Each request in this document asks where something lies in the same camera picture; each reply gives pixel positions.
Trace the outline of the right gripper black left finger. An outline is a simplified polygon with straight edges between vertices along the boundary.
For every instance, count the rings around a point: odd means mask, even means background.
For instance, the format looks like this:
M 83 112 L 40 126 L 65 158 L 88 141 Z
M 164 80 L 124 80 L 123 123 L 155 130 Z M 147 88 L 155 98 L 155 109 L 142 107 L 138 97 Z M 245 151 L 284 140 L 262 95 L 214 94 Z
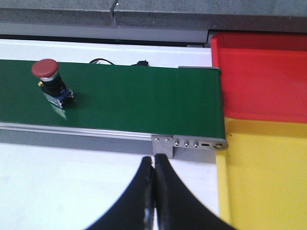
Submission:
M 151 230 L 154 224 L 154 169 L 143 157 L 129 186 L 89 230 Z

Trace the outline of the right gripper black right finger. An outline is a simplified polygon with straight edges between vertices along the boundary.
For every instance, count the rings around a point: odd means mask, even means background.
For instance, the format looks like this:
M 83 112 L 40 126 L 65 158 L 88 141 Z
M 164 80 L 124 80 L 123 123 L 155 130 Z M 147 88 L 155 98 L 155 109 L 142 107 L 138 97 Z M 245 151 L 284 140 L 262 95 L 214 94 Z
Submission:
M 178 177 L 164 154 L 154 156 L 155 203 L 160 230 L 233 230 L 204 206 Z

